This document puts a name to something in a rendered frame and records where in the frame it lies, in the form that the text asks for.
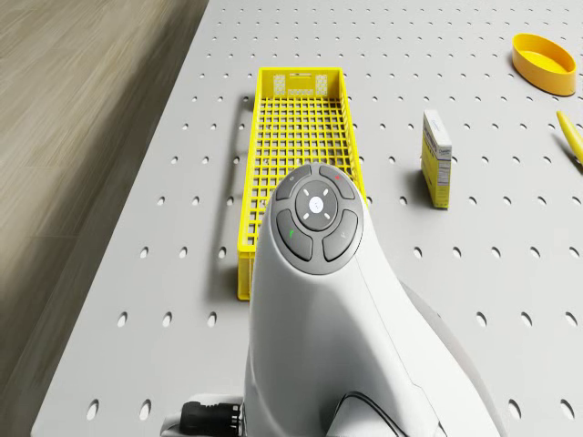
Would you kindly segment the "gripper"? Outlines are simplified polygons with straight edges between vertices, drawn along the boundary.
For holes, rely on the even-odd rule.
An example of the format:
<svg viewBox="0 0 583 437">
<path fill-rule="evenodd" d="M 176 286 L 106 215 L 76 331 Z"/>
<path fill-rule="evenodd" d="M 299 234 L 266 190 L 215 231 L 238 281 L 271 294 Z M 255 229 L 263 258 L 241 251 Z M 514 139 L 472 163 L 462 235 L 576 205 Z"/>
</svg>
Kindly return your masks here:
<svg viewBox="0 0 583 437">
<path fill-rule="evenodd" d="M 242 406 L 238 395 L 195 394 L 164 419 L 160 437 L 244 437 Z"/>
</svg>

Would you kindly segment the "yellow basket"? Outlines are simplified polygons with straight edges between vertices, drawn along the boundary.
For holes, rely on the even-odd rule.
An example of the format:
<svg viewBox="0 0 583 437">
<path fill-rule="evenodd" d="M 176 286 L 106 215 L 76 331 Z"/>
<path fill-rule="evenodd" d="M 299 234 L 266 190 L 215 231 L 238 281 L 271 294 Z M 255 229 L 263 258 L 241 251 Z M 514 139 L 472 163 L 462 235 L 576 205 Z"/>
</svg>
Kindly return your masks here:
<svg viewBox="0 0 583 437">
<path fill-rule="evenodd" d="M 240 214 L 239 300 L 251 296 L 257 238 L 272 191 L 312 162 L 337 167 L 366 193 L 342 69 L 261 68 Z"/>
</svg>

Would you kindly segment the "yellow bowl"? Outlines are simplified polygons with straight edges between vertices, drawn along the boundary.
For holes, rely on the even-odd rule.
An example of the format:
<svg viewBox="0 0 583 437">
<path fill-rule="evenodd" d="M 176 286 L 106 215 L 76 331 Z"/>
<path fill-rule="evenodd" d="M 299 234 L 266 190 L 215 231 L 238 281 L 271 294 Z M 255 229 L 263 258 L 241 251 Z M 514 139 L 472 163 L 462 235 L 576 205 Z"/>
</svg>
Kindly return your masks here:
<svg viewBox="0 0 583 437">
<path fill-rule="evenodd" d="M 543 36 L 514 35 L 512 63 L 527 82 L 543 91 L 562 97 L 576 92 L 575 59 L 565 48 Z"/>
</svg>

